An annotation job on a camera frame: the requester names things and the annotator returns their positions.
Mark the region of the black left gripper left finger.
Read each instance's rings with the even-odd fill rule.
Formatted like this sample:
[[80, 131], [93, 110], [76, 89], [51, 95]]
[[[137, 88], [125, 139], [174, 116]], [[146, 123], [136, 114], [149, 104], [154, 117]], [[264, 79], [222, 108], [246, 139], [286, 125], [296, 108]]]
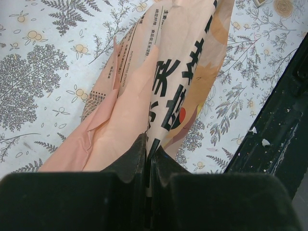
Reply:
[[3, 231], [142, 231], [145, 134], [98, 172], [12, 173], [0, 182]]

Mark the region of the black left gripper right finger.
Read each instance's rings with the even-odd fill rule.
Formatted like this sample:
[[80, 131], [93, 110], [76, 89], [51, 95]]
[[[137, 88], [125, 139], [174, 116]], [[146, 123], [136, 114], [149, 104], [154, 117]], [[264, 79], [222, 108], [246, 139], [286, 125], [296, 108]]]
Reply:
[[274, 176], [192, 174], [162, 148], [150, 161], [155, 231], [302, 230], [286, 189]]

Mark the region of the pink cat litter bag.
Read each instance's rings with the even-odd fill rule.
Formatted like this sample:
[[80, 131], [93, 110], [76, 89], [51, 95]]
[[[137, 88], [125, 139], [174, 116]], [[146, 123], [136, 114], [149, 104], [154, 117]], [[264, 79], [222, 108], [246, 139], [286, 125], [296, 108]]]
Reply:
[[114, 45], [81, 124], [40, 171], [103, 170], [141, 134], [147, 156], [160, 146], [175, 155], [222, 66], [233, 6], [232, 0], [154, 3]]

